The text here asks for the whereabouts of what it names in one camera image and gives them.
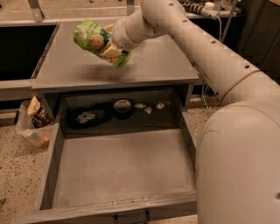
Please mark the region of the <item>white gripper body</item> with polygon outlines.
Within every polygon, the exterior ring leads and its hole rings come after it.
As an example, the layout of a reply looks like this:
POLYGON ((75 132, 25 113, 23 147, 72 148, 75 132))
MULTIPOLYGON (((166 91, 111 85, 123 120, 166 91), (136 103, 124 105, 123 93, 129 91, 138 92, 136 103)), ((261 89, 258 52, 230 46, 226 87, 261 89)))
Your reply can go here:
POLYGON ((146 39, 154 39, 158 30, 150 25, 141 11, 119 19, 115 23, 112 42, 126 52, 138 48, 146 39))

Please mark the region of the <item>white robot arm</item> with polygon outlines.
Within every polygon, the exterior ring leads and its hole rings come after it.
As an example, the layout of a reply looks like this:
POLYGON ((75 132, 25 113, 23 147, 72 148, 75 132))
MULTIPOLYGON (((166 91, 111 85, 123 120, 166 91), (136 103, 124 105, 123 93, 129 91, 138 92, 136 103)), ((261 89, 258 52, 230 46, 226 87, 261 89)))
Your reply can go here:
POLYGON ((280 224, 280 89, 266 73, 203 31, 177 0, 143 0, 115 23, 130 51, 169 35, 223 102, 196 146, 199 224, 280 224))

